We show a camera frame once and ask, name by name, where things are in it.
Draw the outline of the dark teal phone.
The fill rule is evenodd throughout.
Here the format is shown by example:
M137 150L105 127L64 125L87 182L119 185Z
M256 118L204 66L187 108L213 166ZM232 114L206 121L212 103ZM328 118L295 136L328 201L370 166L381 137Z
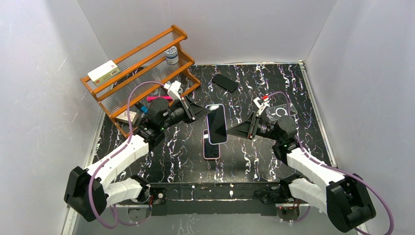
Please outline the dark teal phone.
M228 138L224 105L211 104L207 105L206 108L210 111L207 115L209 142L213 145L225 143Z

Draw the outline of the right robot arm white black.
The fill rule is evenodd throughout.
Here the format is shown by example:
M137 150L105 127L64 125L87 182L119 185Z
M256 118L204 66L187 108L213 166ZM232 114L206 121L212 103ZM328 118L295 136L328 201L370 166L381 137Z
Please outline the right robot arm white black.
M253 139L275 140L272 149L278 160L296 169L294 175L280 181L281 197L303 200L325 213L339 231L346 233L376 217L367 188L357 174L346 176L329 169L323 162L302 150L296 139L296 122L282 116L275 123L252 112L227 134Z

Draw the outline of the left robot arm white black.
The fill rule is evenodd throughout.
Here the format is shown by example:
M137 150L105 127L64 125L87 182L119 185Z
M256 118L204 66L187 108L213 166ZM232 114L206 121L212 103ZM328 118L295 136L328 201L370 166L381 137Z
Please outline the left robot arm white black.
M94 164L86 168L77 166L70 172L64 202L88 222L100 218L107 207L126 200L149 202L147 180L139 176L121 182L114 179L164 140L167 128L180 122L193 123L209 113L209 109L187 96L172 104L165 98L153 100L123 145Z

